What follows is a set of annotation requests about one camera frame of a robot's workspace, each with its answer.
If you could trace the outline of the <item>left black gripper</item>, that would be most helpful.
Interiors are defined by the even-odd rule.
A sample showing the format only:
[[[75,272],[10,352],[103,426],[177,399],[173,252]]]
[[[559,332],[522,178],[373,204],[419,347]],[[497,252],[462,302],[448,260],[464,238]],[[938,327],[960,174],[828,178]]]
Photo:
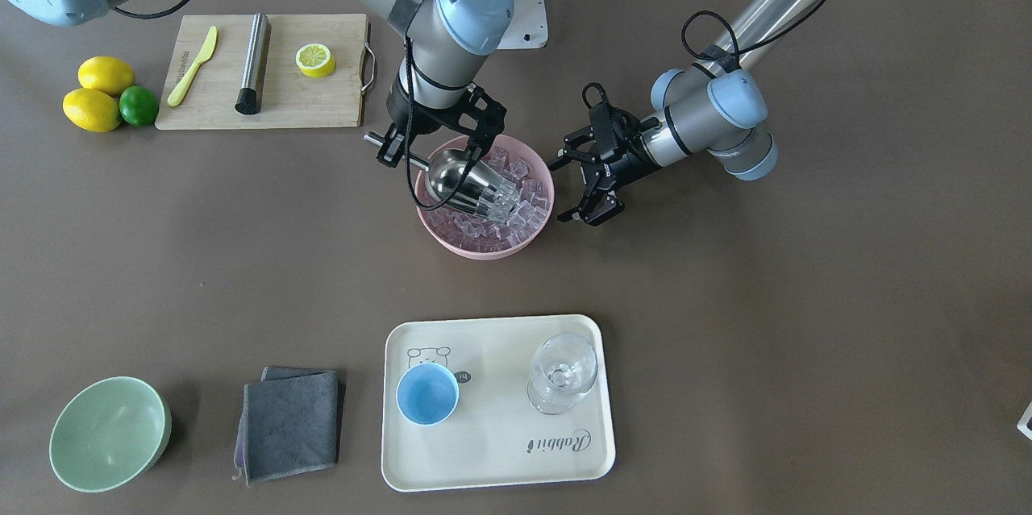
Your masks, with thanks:
[[[640,121],[612,105],[601,83],[589,83],[581,92],[589,108],[589,125],[568,133],[565,147],[550,162],[557,171],[574,161],[580,163],[584,192],[578,207],[556,215],[558,222],[580,221],[596,227],[624,211],[615,192],[631,182],[660,169],[647,154],[643,135],[657,128],[660,120]]]

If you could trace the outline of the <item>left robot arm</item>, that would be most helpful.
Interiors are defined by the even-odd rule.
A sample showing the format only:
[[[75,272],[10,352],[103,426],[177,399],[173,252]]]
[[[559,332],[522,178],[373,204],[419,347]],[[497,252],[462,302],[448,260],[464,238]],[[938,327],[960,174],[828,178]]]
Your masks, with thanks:
[[[586,102],[589,122],[565,136],[548,165],[558,170],[578,164],[583,182],[580,200],[557,214],[561,222],[596,227],[624,210],[617,193],[662,168],[696,154],[714,156],[730,176],[756,181],[779,159],[779,148],[764,128],[769,110],[753,71],[791,31],[814,15],[828,0],[753,0],[737,19],[700,10],[722,27],[706,49],[692,49],[686,31],[682,49],[692,66],[670,69],[650,89],[652,112],[634,116],[612,103],[601,83],[596,102]]]

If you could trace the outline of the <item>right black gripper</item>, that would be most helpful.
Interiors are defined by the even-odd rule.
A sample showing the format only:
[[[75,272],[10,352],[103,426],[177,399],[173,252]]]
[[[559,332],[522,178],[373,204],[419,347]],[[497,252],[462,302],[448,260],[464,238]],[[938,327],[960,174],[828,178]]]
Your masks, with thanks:
[[[387,136],[383,137],[384,143],[379,144],[377,161],[391,168],[401,162],[406,136],[413,143],[417,136],[434,133],[438,129],[453,130],[467,136],[467,152],[479,161],[505,129],[506,108],[478,85],[462,90],[460,100],[453,106],[436,110],[419,103],[410,106],[402,81],[397,79],[390,90],[387,110],[392,122]]]

